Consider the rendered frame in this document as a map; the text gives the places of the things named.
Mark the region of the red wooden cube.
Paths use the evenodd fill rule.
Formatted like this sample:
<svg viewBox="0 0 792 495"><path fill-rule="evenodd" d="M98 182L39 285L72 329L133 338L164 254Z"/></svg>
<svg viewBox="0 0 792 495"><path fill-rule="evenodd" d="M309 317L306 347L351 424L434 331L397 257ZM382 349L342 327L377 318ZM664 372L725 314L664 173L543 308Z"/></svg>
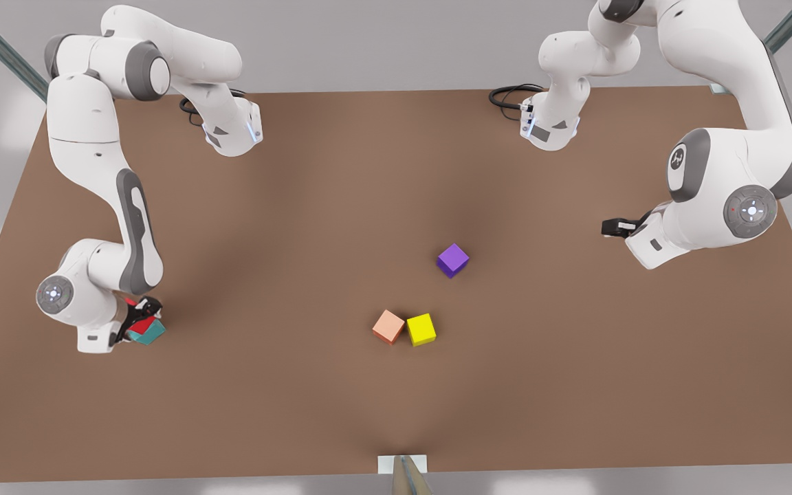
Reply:
<svg viewBox="0 0 792 495"><path fill-rule="evenodd" d="M138 302L130 298L124 301L128 304L128 316L124 320L123 329L139 335L145 334L152 320L160 316L162 304L151 296L144 296Z"/></svg>

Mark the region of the teal wooden cube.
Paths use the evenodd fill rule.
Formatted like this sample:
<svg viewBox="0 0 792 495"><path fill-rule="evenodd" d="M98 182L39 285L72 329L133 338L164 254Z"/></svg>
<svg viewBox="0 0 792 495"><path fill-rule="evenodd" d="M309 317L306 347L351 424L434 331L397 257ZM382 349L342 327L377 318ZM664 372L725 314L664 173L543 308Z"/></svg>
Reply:
<svg viewBox="0 0 792 495"><path fill-rule="evenodd" d="M141 322L132 324L125 333L125 338L133 342L140 342L143 345L149 345L157 338L166 332L166 328L160 322L160 319L155 317L148 317Z"/></svg>

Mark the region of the purple wooden cube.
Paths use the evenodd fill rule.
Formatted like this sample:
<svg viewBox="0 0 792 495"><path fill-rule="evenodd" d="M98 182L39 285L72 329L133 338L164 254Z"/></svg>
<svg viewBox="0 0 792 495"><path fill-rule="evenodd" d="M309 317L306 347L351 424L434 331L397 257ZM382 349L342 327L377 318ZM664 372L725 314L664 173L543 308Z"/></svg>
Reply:
<svg viewBox="0 0 792 495"><path fill-rule="evenodd" d="M464 269L469 260L470 256L458 244L453 243L437 257L437 267L448 278L453 278Z"/></svg>

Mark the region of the yellow wooden cube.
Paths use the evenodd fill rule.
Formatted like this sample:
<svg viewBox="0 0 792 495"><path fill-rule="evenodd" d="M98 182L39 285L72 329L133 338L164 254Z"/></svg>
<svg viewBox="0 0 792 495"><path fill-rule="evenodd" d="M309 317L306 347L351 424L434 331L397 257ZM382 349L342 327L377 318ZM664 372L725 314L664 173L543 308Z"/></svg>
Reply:
<svg viewBox="0 0 792 495"><path fill-rule="evenodd" d="M421 314L406 320L410 340L413 346L433 342L437 338L436 329L429 313Z"/></svg>

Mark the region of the orange wooden cube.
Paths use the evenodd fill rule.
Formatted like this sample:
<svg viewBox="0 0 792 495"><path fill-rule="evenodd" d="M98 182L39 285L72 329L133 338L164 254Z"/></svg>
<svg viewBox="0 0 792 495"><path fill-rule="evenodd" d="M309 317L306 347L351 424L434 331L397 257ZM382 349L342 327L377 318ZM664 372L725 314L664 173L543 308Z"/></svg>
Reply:
<svg viewBox="0 0 792 495"><path fill-rule="evenodd" d="M377 322L372 326L372 332L389 345L393 345L405 327L405 320L396 316L389 310L384 310Z"/></svg>

